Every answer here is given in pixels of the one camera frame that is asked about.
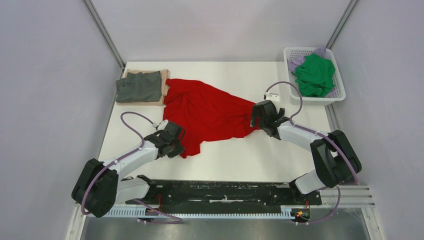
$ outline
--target white wall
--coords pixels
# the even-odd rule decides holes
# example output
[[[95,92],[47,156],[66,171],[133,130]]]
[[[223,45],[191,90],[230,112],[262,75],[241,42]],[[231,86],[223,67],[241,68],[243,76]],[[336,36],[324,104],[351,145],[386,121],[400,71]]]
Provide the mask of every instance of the white wall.
[[[119,67],[81,0],[2,0],[0,239],[60,240]]]
[[[92,0],[125,61],[283,59],[327,44],[349,0]]]
[[[341,127],[390,240],[423,239],[424,2],[362,0],[333,50]]]

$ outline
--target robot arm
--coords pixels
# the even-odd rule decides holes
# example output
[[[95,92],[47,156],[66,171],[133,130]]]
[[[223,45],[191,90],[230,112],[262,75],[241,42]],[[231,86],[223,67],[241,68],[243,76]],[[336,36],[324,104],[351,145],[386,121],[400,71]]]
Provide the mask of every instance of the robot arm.
[[[76,182],[72,191],[72,198],[81,204],[94,177],[101,169],[113,164],[113,162],[115,164],[106,169],[88,193],[85,208],[99,218],[105,215],[115,203],[144,198],[150,188],[149,179],[143,175],[133,179],[125,179],[125,177],[144,164],[163,156],[173,158],[184,151],[179,139],[183,131],[182,127],[165,120],[159,124],[157,129],[157,132],[144,138],[143,147],[140,147],[140,142],[131,149],[104,162],[95,158],[89,160]]]
[[[342,157],[338,154],[332,155],[336,149],[322,137],[293,126],[284,114],[284,108],[280,108],[277,112],[270,100],[259,102],[253,106],[251,126],[257,125],[270,137],[291,142],[312,153],[315,170],[292,181],[290,183],[292,188],[301,194],[308,194],[324,187],[333,188],[352,177],[352,172]],[[320,133],[343,151],[356,173],[361,171],[361,163],[342,131]]]

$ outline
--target red cloth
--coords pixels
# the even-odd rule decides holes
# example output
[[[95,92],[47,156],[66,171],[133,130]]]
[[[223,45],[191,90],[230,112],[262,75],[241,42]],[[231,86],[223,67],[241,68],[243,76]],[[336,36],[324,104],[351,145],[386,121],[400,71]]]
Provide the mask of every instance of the red cloth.
[[[166,84],[169,91],[164,99],[163,119],[185,129],[183,158],[199,154],[203,141],[244,138],[257,129],[250,127],[255,104],[251,101],[198,80],[176,78],[168,79]]]

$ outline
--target white laundry basket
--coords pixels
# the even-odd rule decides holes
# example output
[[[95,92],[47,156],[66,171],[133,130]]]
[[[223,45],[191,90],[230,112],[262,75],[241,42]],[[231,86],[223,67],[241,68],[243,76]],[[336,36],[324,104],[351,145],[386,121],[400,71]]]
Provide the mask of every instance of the white laundry basket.
[[[284,48],[284,64],[286,68],[287,79],[290,83],[298,86],[298,83],[295,82],[296,76],[293,76],[289,71],[288,63],[298,57],[306,56],[312,54],[316,47],[304,47],[304,46],[293,46]],[[332,81],[334,83],[334,90],[331,94],[326,97],[302,97],[303,103],[307,105],[329,105],[335,101],[342,101],[346,98],[345,88],[343,87],[342,77],[340,76],[339,68],[337,67],[336,59],[333,52],[330,49],[326,50],[327,58],[332,61],[332,64],[335,68],[335,73],[332,76]],[[289,88],[290,102],[292,104],[300,104],[300,98],[298,93],[292,87]]]

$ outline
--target white tabletop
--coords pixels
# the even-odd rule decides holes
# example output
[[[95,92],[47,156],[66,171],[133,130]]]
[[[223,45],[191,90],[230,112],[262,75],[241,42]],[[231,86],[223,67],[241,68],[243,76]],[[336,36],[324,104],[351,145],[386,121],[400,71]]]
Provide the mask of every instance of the white tabletop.
[[[131,70],[170,70],[170,78],[200,80],[237,97],[258,103],[263,100],[267,87],[278,81],[286,81],[283,62],[272,61],[220,61],[220,62],[128,62]],[[296,112],[298,105],[289,101],[288,85],[280,84],[270,92],[280,94],[277,108],[285,108],[286,115]],[[139,137],[127,129],[120,120],[126,111],[145,115],[152,121],[162,121],[163,106],[113,107],[99,161],[114,157],[135,146]],[[125,119],[143,136],[155,131],[143,118],[126,115]],[[294,120],[299,124],[322,131],[330,131],[323,106],[304,106]],[[203,142],[201,153],[183,159],[179,156],[159,158],[136,169],[130,176],[146,175],[151,179],[290,182],[314,169],[310,152],[290,142],[269,137],[262,130],[255,130],[245,138]]]

